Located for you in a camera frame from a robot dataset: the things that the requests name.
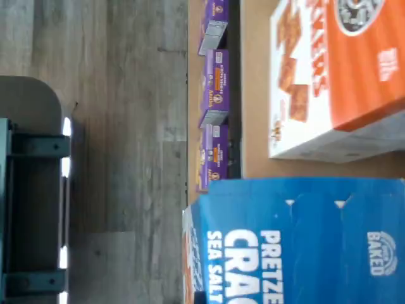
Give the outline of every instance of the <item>metal frame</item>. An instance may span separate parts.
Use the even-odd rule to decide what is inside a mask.
[[[66,270],[9,272],[12,209],[13,160],[15,158],[62,159],[70,156],[70,138],[47,134],[19,133],[16,125],[0,118],[0,302],[38,295],[58,295],[66,289]]]

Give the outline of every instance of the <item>purple box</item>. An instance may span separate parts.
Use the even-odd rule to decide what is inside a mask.
[[[227,178],[228,126],[207,125],[200,134],[197,154],[197,192],[208,190],[211,181]]]
[[[207,51],[202,73],[199,105],[200,128],[221,125],[229,111],[229,59],[228,51]]]
[[[201,41],[198,55],[205,56],[208,49],[216,49],[228,25],[228,0],[203,0],[204,16],[201,20]]]

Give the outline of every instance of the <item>orange and white box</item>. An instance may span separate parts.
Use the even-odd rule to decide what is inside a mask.
[[[405,149],[405,0],[281,0],[270,19],[270,158]]]

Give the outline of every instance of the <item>blue cracker box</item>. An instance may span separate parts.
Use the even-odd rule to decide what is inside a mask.
[[[404,204],[403,180],[213,182],[183,214],[185,303],[405,303]]]

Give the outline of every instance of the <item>wooden floor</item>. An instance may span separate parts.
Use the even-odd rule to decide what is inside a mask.
[[[70,298],[180,303],[187,0],[0,0],[0,74],[49,84],[75,135]]]

